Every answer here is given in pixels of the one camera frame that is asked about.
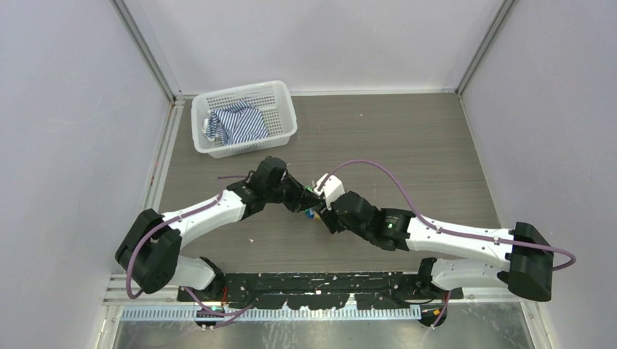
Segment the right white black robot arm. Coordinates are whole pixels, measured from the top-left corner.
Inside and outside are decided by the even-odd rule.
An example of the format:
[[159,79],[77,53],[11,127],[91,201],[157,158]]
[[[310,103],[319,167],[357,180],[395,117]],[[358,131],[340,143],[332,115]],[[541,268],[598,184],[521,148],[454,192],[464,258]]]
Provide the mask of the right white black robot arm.
[[456,225],[410,210],[379,209],[353,191],[323,201],[315,211],[331,233],[348,230],[385,251],[449,255],[421,263],[415,288],[422,297],[460,287],[503,287],[526,300],[552,298],[554,249],[528,223],[513,230]]

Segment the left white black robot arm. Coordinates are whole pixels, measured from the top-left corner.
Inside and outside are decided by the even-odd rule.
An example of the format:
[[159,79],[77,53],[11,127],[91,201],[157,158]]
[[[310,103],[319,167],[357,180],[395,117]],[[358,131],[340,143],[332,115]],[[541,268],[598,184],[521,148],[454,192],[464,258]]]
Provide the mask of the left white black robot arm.
[[224,272],[206,257],[182,256],[182,249],[206,233],[262,212],[268,204],[296,213],[322,202],[288,172],[283,160],[271,156],[246,175],[221,176],[218,181],[221,188],[212,198],[174,212],[146,209],[136,217],[115,254],[126,272],[130,299],[168,285],[206,301],[218,299],[226,286]]

